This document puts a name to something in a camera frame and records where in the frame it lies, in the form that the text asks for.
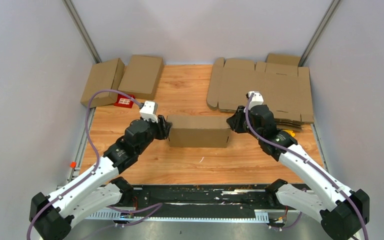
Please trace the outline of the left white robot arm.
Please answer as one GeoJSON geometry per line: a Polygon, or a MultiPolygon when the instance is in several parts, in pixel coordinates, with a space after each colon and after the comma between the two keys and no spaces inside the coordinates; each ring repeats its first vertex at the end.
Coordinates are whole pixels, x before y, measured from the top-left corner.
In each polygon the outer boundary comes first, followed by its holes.
{"type": "Polygon", "coordinates": [[[166,140],[172,125],[163,115],[132,121],[87,171],[48,195],[37,193],[31,199],[26,239],[36,230],[44,240],[63,240],[91,214],[115,204],[129,206],[133,186],[120,174],[135,164],[154,140],[166,140]]]}

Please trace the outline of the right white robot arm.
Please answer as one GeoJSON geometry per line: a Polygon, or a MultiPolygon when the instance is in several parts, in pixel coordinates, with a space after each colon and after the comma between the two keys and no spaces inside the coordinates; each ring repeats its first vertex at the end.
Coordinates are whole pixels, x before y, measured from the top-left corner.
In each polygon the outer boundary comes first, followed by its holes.
{"type": "Polygon", "coordinates": [[[270,208],[285,205],[301,211],[318,221],[333,240],[354,239],[359,231],[369,238],[369,195],[362,189],[352,190],[319,166],[293,136],[277,127],[265,104],[241,105],[226,122],[233,132],[256,138],[264,153],[292,170],[314,192],[308,194],[278,179],[265,195],[270,208]]]}

